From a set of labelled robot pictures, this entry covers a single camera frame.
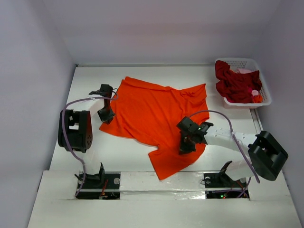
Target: red wire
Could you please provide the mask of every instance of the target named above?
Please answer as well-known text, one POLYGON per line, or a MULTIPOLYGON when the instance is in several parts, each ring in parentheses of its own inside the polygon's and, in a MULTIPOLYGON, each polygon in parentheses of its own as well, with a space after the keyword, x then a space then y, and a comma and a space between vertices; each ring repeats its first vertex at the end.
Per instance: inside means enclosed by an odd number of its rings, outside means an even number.
POLYGON ((237 183, 239 186, 241 186, 242 189, 244 189, 243 185, 241 185, 241 183, 237 180, 237 183))
POLYGON ((106 188, 106 185, 107 185, 107 184, 108 184, 108 180, 105 181, 104 187, 103 187, 103 189, 102 189, 102 191, 101 191, 100 196, 103 196, 103 195, 104 195, 104 191, 105 191, 105 188, 106 188))

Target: orange t-shirt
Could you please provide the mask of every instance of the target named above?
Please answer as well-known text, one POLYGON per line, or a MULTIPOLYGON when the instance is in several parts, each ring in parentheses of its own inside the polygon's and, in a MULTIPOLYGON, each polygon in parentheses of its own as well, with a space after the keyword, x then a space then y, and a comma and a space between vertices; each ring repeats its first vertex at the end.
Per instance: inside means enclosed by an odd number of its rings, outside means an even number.
MULTIPOLYGON (((157 146, 149 157, 160 180, 193 164, 204 152, 205 145, 197 144, 195 152, 179 155, 181 135, 176 125, 183 117, 208 109, 205 84, 177 90, 126 77, 117 93, 119 98, 111 102, 116 116, 100 130, 157 146)), ((208 113, 201 113, 192 119, 201 124, 208 118, 208 113)))

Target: white table surface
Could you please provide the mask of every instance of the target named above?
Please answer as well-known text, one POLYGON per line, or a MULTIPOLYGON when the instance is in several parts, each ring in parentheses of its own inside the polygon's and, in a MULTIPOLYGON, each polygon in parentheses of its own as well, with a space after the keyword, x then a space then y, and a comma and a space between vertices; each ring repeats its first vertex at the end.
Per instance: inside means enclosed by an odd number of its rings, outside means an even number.
MULTIPOLYGON (((119 87, 126 76, 176 89, 206 83, 208 108, 225 113, 235 131, 256 133, 250 110, 223 108, 215 89, 214 67, 208 66, 77 67, 68 102, 87 97, 100 84, 119 87)), ((227 121, 217 114, 210 114, 209 121, 228 128, 227 121)), ((106 171, 154 171, 148 157, 154 147, 109 135, 98 130, 99 126, 100 120, 95 115, 91 150, 98 154, 106 171)), ((208 145, 201 157, 184 171, 217 171, 226 161, 241 158, 238 152, 208 145)), ((81 169, 80 163, 57 144, 50 171, 43 175, 29 227, 301 227, 282 174, 276 181, 261 179, 261 184, 253 179, 249 186, 251 200, 131 197, 106 201, 73 199, 76 181, 73 173, 81 169)), ((157 181, 155 178, 151 176, 151 183, 157 181)))

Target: pink cloth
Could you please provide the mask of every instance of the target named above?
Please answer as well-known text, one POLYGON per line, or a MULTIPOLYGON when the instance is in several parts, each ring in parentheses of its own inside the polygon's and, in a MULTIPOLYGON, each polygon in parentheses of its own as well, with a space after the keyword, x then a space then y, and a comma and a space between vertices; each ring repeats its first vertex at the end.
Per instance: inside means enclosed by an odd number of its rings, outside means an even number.
POLYGON ((241 69, 241 68, 238 68, 237 69, 237 73, 238 74, 248 74, 248 73, 251 73, 252 71, 250 70, 247 70, 247 69, 241 69))
POLYGON ((251 94, 252 96, 258 96, 258 91, 254 89, 252 90, 251 94))

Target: white plastic basket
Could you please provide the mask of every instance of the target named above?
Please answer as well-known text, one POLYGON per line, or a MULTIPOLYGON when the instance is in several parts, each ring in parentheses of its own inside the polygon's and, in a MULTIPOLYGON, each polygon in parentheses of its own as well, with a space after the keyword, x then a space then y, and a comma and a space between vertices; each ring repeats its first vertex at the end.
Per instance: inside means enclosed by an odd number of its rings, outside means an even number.
POLYGON ((261 106, 266 106, 271 104, 271 96, 269 90, 267 88, 266 82, 264 80, 263 74, 258 67, 257 63, 250 58, 218 58, 215 61, 224 61, 230 65, 230 69, 235 71, 237 68, 248 69, 250 71, 260 71, 260 80, 262 82, 262 88, 259 91, 261 94, 263 101, 261 103, 231 103, 227 100, 227 98, 223 97, 223 104, 225 108, 258 108, 261 106))

